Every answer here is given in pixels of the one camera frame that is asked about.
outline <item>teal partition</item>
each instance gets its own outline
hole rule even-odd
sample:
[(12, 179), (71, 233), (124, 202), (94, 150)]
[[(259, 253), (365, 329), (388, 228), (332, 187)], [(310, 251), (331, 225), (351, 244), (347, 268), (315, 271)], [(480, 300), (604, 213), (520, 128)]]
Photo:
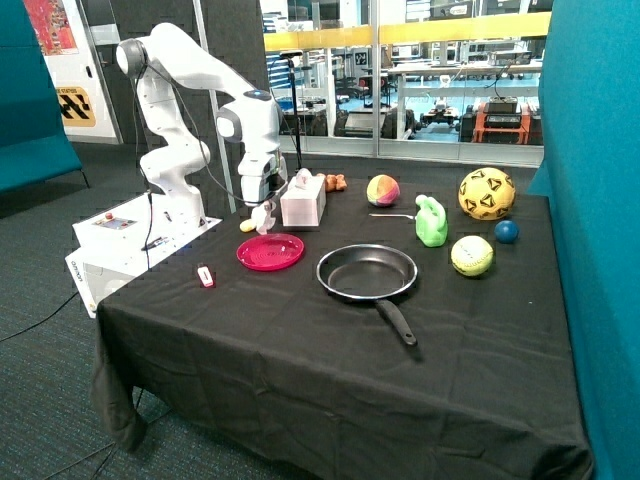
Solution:
[(0, 192), (82, 168), (22, 0), (0, 15)]
[(548, 195), (596, 478), (640, 478), (640, 8), (556, 0), (540, 98)]

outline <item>pink plastic plate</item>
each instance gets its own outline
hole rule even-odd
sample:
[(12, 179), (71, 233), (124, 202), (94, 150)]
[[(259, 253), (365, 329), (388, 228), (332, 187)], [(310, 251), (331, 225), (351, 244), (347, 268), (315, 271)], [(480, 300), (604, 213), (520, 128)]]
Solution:
[(302, 256), (304, 243), (286, 233), (269, 233), (253, 237), (238, 248), (238, 260), (251, 270), (273, 272), (290, 267)]

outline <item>glass wall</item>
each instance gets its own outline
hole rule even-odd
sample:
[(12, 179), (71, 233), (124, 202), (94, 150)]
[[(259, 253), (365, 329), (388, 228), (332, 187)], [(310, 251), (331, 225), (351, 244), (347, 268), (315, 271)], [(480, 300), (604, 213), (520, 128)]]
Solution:
[(550, 9), (551, 0), (263, 0), (284, 149), (299, 136), (303, 152), (539, 165)]

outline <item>label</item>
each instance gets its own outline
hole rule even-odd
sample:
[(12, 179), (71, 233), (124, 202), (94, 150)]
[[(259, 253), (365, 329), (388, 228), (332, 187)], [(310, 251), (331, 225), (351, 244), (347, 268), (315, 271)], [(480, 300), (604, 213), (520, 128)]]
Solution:
[(82, 87), (60, 87), (56, 88), (56, 93), (65, 127), (95, 127), (91, 101)]

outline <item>tissue box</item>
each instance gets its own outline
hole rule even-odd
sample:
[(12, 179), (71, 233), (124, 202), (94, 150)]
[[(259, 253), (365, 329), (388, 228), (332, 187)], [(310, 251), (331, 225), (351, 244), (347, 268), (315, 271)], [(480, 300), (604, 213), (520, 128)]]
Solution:
[(324, 177), (310, 177), (305, 188), (296, 187), (295, 177), (280, 198), (285, 227), (317, 227), (327, 202)]

